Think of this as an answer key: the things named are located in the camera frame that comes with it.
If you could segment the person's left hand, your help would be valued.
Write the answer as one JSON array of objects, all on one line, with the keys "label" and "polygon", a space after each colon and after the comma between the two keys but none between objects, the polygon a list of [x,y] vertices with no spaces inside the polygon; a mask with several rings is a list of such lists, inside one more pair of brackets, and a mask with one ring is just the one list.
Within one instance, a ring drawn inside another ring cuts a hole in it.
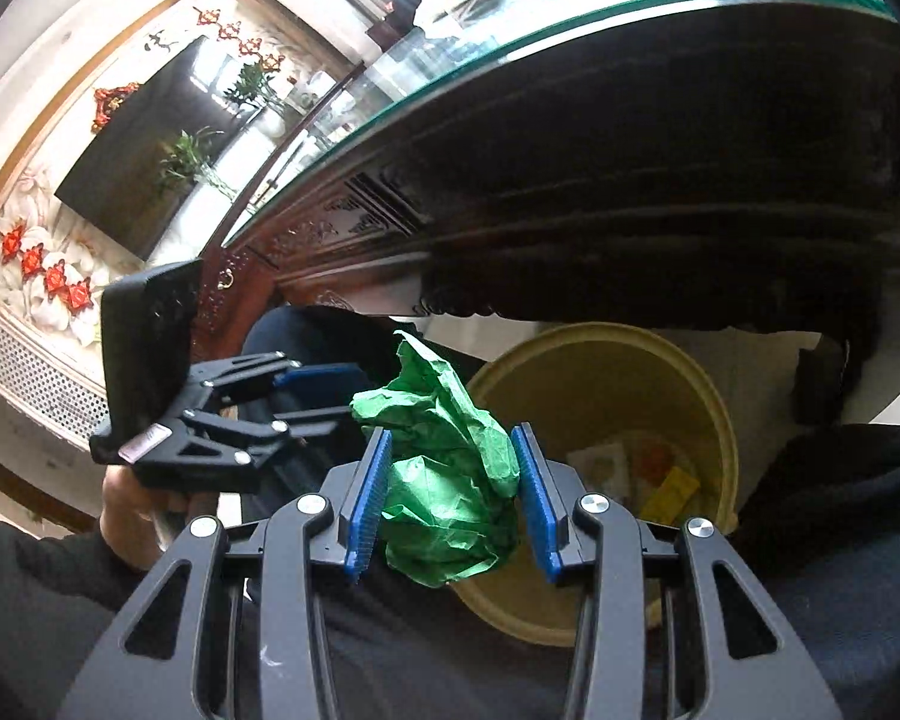
[{"label": "person's left hand", "polygon": [[155,517],[167,512],[194,517],[214,515],[215,493],[174,493],[149,489],[139,483],[129,466],[109,466],[102,483],[102,514],[98,528],[102,538],[121,561],[148,571],[162,556]]}]

